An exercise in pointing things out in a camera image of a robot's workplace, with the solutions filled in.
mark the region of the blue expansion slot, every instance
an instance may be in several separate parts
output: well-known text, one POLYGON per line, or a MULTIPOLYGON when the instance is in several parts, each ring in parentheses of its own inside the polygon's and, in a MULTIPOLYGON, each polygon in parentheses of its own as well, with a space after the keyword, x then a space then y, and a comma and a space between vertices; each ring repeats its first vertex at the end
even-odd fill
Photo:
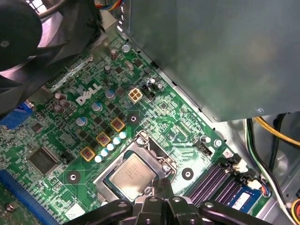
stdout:
POLYGON ((0 182, 44 225, 59 225, 56 220, 5 170, 0 170, 0 182))
POLYGON ((16 107, 6 117, 0 120, 0 125, 7 129, 15 129, 33 114, 33 110, 25 102, 16 107))
POLYGON ((227 205, 241 212, 248 213, 261 195, 260 190, 243 186, 227 205))

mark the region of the green circuit board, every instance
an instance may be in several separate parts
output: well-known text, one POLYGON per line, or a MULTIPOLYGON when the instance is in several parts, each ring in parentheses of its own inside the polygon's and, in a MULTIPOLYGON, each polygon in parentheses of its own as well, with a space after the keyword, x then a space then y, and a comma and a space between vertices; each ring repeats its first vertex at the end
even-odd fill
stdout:
POLYGON ((0 128, 3 140, 0 143, 1 167, 9 171, 61 224, 70 219, 66 213, 75 203, 84 212, 99 207, 94 179, 140 130, 145 130, 175 160, 178 167, 172 188, 176 195, 185 194, 188 187, 225 150, 227 154, 230 152, 223 141, 220 147, 214 147, 215 140, 220 139, 214 130, 154 69, 151 68, 149 74, 144 72, 150 66, 135 50, 122 52, 123 44, 125 40, 121 37, 111 43, 111 48, 118 50, 117 60, 107 56, 95 64, 88 53, 84 54, 46 85, 51 92, 59 91, 67 96, 71 106, 64 112, 54 111, 58 100, 52 98, 45 105, 37 105, 34 114, 17 129, 0 128), (142 63, 139 67, 133 63, 136 59, 142 63), (134 69, 128 68, 125 61, 131 62, 134 69), (105 65, 110 65, 110 74, 104 71, 105 65), (133 88, 142 90, 150 78, 155 79, 162 88, 153 91, 155 96, 152 100, 143 95, 141 100, 133 104, 128 97, 129 91, 133 88), (105 96, 107 90, 116 93, 115 99, 109 100, 105 96), (89 97, 81 105, 77 99, 87 95, 84 91, 89 91, 89 97), (95 101, 102 104, 102 111, 95 112, 91 108, 95 101), (86 126, 77 125, 76 119, 79 117, 87 119, 86 126), (79 152, 89 146, 98 154, 104 148, 95 139, 101 132, 105 131, 111 139, 119 135, 110 125, 116 117, 125 123, 123 131, 126 131, 127 138, 101 163, 94 160, 87 162, 79 152), (193 145, 193 141, 201 135, 211 138, 207 146, 215 151, 212 157, 198 151, 193 145), (33 151, 41 147, 51 152, 58 161, 58 166, 47 175, 42 175, 28 161, 33 151), (66 151, 74 158, 70 163, 61 160, 61 155, 66 151), (181 175, 187 167, 194 171, 191 180, 185 180, 181 175), (80 174, 76 182, 69 179, 73 172, 80 174))
POLYGON ((0 224, 1 225, 40 225, 39 221, 3 185, 0 184, 0 224), (8 212, 6 205, 16 202, 18 208, 8 212))

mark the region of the cpu socket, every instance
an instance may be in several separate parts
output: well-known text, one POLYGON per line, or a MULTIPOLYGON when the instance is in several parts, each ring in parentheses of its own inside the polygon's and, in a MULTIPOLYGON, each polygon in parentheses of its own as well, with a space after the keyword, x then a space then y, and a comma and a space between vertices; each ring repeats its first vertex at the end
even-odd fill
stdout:
POLYGON ((176 163, 145 131, 140 131, 120 155, 94 180, 100 202, 128 199, 151 192, 153 179, 176 175, 176 163))

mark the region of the dell logo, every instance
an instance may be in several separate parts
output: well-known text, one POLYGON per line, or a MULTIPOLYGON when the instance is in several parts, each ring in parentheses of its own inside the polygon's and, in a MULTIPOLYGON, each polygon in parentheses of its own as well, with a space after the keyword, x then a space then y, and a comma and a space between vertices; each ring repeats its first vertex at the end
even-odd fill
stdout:
POLYGON ((92 89, 92 88, 89 88, 87 91, 85 91, 82 96, 78 97, 76 99, 76 102, 79 104, 79 105, 83 105, 87 99, 90 99, 92 97, 92 95, 96 94, 97 91, 99 91, 102 86, 97 86, 96 84, 93 84, 93 87, 95 89, 92 89))

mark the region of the blue connector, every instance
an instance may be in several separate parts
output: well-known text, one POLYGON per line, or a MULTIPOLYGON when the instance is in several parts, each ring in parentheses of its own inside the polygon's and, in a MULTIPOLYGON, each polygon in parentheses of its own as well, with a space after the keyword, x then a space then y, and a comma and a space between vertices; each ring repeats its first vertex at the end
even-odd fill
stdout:
POLYGON ((25 102, 11 111, 0 121, 0 125, 6 126, 7 129, 15 129, 22 124, 28 117, 33 114, 33 110, 25 102))
POLYGON ((58 222, 5 170, 0 170, 0 182, 44 225, 58 222))

